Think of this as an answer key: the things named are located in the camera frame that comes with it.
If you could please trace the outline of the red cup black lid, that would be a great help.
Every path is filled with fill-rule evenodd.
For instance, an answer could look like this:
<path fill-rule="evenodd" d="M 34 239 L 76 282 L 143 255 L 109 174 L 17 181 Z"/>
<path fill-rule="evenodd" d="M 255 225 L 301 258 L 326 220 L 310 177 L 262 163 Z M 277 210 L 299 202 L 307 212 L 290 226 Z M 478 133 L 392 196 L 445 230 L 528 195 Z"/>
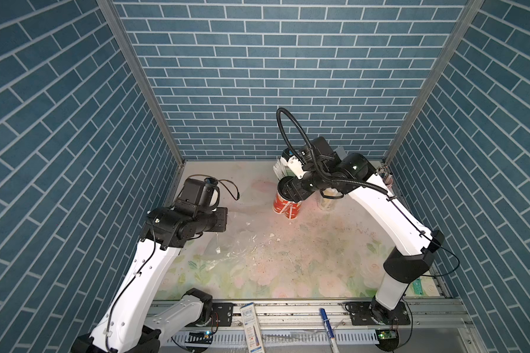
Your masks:
<path fill-rule="evenodd" d="M 302 202 L 292 202 L 285 199 L 278 191 L 273 202 L 273 211 L 284 215 L 287 219 L 296 219 L 300 213 Z"/>

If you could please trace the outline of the beige cup white lid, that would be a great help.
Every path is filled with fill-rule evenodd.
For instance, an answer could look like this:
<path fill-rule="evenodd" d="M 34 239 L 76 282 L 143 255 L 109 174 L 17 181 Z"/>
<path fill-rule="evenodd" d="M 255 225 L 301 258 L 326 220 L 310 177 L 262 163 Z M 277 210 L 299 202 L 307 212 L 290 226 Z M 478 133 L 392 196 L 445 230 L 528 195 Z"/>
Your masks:
<path fill-rule="evenodd" d="M 331 211 L 335 208 L 337 200 L 342 199 L 344 195 L 335 188 L 327 188 L 319 192 L 318 206 L 321 210 Z"/>

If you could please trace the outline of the clear plastic carrier bag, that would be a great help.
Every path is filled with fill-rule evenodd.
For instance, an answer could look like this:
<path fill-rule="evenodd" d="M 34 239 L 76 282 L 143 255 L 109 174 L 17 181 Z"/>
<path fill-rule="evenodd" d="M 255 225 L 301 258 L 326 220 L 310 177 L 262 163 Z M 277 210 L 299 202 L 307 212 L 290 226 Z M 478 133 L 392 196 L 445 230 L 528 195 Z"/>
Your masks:
<path fill-rule="evenodd" d="M 318 162 L 322 165 L 322 168 L 325 173 L 332 174 L 334 173 L 335 168 L 347 157 L 347 152 L 343 146 L 338 146 L 331 153 L 320 152 L 318 154 Z M 318 199 L 318 207 L 325 211 L 329 212 L 333 210 L 336 206 L 337 200 L 342 199 L 344 195 L 337 191 L 335 188 L 326 188 L 320 191 L 320 196 Z"/>

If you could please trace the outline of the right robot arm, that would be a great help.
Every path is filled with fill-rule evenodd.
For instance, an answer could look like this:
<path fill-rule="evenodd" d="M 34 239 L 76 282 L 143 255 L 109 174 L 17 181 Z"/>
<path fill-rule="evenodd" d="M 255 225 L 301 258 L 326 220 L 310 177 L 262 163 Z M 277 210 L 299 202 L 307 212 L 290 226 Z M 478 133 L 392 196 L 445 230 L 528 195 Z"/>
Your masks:
<path fill-rule="evenodd" d="M 423 276 L 444 250 L 445 237 L 419 222 L 384 184 L 375 166 L 359 153 L 340 157 L 323 137 L 310 139 L 297 119 L 284 107 L 275 112 L 286 149 L 279 163 L 291 174 L 278 182 L 278 199 L 298 204 L 314 193 L 326 199 L 349 196 L 383 228 L 394 243 L 384 262 L 384 277 L 369 305 L 377 324 L 397 324 L 398 306 L 408 286 Z"/>

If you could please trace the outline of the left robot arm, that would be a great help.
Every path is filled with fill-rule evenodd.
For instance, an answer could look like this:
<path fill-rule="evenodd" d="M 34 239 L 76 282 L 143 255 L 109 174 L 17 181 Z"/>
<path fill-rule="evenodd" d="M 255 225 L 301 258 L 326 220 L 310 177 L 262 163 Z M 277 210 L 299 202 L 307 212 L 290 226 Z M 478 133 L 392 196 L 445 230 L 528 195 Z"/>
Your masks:
<path fill-rule="evenodd" d="M 150 211 L 134 258 L 100 322 L 72 344 L 72 352 L 158 352 L 188 325 L 213 323 L 213 297 L 196 288 L 177 304 L 148 319 L 160 284 L 187 242 L 206 232 L 225 232 L 228 210 L 220 207 L 219 180 L 185 180 L 174 203 Z"/>

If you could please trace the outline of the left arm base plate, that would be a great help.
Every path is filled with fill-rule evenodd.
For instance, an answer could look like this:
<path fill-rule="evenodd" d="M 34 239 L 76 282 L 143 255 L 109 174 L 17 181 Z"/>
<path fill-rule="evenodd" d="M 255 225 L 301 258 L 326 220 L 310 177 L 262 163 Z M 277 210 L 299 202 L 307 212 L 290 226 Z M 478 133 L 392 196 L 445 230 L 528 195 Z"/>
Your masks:
<path fill-rule="evenodd" d="M 202 318 L 187 327 L 230 327 L 233 320 L 234 303 L 214 302 L 211 309 L 204 309 Z"/>

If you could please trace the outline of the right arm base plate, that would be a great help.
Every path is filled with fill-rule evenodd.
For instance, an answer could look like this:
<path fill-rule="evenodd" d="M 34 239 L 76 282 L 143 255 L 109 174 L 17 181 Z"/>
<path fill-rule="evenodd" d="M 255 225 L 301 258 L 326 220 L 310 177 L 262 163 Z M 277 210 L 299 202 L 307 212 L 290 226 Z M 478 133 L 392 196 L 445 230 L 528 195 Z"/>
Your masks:
<path fill-rule="evenodd" d="M 412 323 L 406 304 L 400 301 L 395 309 L 389 310 L 375 299 L 370 301 L 346 302 L 344 309 L 349 313 L 353 326 L 400 326 Z"/>

